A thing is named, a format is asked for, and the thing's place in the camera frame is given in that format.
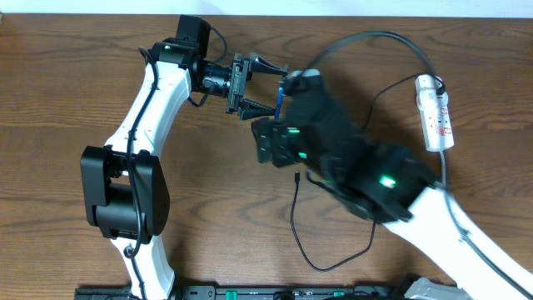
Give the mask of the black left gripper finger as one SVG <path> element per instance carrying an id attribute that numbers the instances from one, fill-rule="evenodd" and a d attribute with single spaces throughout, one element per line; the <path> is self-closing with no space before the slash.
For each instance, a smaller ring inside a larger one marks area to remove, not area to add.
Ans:
<path id="1" fill-rule="evenodd" d="M 259 117 L 273 116 L 275 111 L 276 110 L 273 107 L 268 107 L 259 102 L 254 102 L 248 98 L 243 99 L 239 104 L 239 117 L 242 121 Z"/>
<path id="2" fill-rule="evenodd" d="M 252 77 L 254 73 L 265 73 L 271 75 L 280 75 L 285 77 L 288 74 L 288 67 L 278 67 L 267 61 L 265 58 L 256 53 L 249 55 L 249 75 Z"/>

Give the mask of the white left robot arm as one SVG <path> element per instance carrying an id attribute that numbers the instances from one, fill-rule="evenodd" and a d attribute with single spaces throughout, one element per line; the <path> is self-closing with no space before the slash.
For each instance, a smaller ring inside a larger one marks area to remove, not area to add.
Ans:
<path id="1" fill-rule="evenodd" d="M 82 287 L 76 299 L 170 299 L 176 274 L 167 261 L 162 231 L 170 195 L 160 156 L 180 107 L 193 92 L 227 100 L 227 112 L 243 120 L 277 110 L 243 97 L 253 73 L 285 76 L 252 53 L 236 55 L 230 67 L 205 59 L 206 42 L 166 40 L 139 49 L 146 61 L 142 87 L 122 124 L 103 147 L 88 146 L 80 160 L 90 225 L 121 253 L 129 287 Z"/>

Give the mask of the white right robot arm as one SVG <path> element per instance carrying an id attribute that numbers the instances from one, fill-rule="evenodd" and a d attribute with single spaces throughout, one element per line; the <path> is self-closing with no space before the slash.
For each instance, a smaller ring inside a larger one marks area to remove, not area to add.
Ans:
<path id="1" fill-rule="evenodd" d="M 530 299 L 532 275 L 462 210 L 447 186 L 405 147 L 367 138 L 316 69 L 284 82 L 292 154 L 333 195 L 418 248 L 473 299 Z"/>

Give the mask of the blue smartphone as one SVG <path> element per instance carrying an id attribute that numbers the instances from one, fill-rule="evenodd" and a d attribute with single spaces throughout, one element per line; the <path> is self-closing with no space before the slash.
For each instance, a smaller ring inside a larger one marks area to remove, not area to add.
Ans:
<path id="1" fill-rule="evenodd" d="M 280 114 L 281 114 L 283 98 L 284 98 L 284 87 L 283 87 L 283 84 L 281 83 L 280 87 L 278 88 L 278 93 L 276 96 L 276 107 L 275 107 L 275 112 L 274 112 L 274 118 L 276 120 L 280 117 Z"/>

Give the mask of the white power strip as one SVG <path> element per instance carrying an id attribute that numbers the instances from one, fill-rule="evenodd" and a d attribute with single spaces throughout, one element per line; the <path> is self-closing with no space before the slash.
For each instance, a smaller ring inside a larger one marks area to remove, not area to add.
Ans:
<path id="1" fill-rule="evenodd" d="M 436 153 L 453 147 L 449 97 L 441 79 L 422 74 L 416 78 L 415 85 L 426 150 Z"/>

